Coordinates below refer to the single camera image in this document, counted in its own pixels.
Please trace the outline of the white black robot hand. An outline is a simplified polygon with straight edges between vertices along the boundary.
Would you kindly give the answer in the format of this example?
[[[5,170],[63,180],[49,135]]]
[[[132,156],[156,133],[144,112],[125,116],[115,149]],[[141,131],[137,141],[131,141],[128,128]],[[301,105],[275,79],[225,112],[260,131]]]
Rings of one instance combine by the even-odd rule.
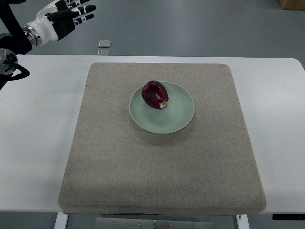
[[[23,27],[32,46],[40,47],[49,41],[59,41],[78,25],[92,19],[96,6],[86,3],[86,0],[55,0],[42,8],[35,20]]]

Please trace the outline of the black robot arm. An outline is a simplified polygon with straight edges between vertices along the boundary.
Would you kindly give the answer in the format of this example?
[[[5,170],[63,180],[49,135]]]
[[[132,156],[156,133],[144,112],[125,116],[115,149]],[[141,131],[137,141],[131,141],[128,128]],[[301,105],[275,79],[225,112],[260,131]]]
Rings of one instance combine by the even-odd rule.
[[[2,0],[0,2],[0,18],[7,28],[7,33],[0,35],[0,87],[9,81],[20,80],[30,72],[18,64],[17,55],[27,54],[32,44],[15,18],[10,5],[24,3],[23,0]]]

